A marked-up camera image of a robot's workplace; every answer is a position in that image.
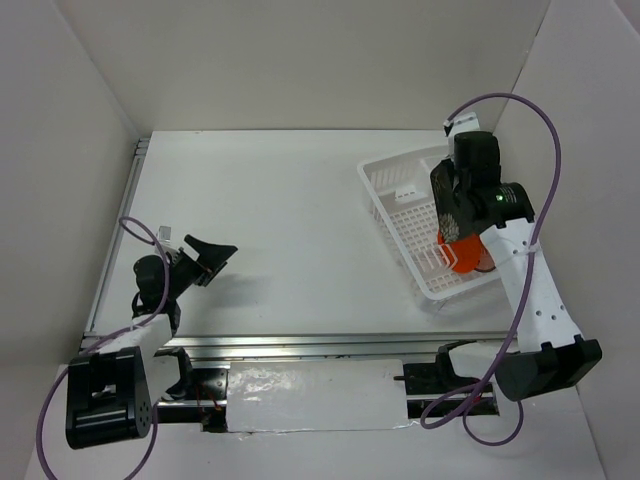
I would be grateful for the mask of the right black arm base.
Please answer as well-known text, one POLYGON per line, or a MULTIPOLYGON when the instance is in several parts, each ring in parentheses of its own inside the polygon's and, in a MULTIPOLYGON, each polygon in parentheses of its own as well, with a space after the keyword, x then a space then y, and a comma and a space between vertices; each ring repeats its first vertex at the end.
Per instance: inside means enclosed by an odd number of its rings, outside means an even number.
MULTIPOLYGON (((432 362, 404 364, 403 373, 393 377, 394 381, 404 384, 409 419, 418 420, 423 411, 435 401, 433 398, 463 386, 471 386, 478 381, 477 378, 462 377, 454 373, 449 356, 450 350, 469 343, 475 342, 458 341, 441 346, 432 362)), ((440 418, 449 414, 462 403, 463 398, 464 396, 446 399, 430 411, 427 417, 440 418)), ((499 413, 490 384, 484 387, 481 397, 474 403, 470 416, 498 415, 499 413)))

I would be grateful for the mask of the orange round plate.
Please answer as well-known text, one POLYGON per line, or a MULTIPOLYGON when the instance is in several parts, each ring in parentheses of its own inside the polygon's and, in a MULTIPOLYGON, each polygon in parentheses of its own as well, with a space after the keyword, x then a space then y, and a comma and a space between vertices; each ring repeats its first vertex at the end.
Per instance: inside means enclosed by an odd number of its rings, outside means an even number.
POLYGON ((468 274, 479 266, 484 246, 478 235, 472 234, 462 240, 447 244, 441 232, 438 232, 437 243, 453 272, 468 274))

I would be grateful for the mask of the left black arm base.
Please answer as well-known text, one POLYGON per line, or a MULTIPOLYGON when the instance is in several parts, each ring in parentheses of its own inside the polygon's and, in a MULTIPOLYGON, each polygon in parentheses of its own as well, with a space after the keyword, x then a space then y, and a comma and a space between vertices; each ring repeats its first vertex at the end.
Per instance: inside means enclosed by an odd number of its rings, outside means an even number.
POLYGON ((179 380, 158 402, 160 424, 197 424, 208 433, 225 433, 229 367, 193 362, 181 347, 165 348, 157 357, 178 361, 179 380))

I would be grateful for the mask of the white sunburst pattern plate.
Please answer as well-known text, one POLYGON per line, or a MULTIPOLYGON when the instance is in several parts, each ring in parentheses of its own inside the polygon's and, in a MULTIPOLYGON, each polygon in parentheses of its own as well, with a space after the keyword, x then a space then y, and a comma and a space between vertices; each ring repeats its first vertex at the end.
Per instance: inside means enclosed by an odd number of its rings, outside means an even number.
POLYGON ((490 273, 496 269, 495 262, 488 252, 484 252, 474 270, 479 273, 490 273))

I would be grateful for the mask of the black square floral plate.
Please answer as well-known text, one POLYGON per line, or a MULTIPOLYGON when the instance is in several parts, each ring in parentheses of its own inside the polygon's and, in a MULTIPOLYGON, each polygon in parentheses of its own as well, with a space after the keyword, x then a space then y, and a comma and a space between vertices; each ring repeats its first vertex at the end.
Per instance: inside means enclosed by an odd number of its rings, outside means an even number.
POLYGON ((452 244, 472 236, 471 220, 463 212, 455 194, 456 173, 450 158, 445 158, 433 168, 430 182, 443 242, 452 244))

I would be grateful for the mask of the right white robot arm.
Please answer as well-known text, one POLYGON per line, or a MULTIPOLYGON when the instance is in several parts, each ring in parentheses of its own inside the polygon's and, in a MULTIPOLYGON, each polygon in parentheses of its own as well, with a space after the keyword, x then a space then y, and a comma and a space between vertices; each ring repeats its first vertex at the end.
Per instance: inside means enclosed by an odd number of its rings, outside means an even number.
POLYGON ((499 360, 494 377, 502 393, 520 401, 576 385, 602 358, 571 319, 547 266, 536 215, 525 189, 501 179, 497 138, 486 131, 458 133, 452 154, 431 172, 438 232, 446 245, 471 240, 459 260, 493 260, 518 323, 518 350, 499 360))

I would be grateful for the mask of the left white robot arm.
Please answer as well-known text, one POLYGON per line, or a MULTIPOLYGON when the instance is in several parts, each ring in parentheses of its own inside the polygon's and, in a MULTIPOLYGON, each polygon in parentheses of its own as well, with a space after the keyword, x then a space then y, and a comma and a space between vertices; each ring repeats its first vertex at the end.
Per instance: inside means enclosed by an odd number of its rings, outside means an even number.
POLYGON ((195 392, 188 354, 168 345, 180 324, 178 298, 191 286, 207 286, 237 249, 191 235, 184 240, 194 256, 168 248, 136 261, 132 326, 70 362, 65 434, 72 449, 143 438, 157 402, 195 392))

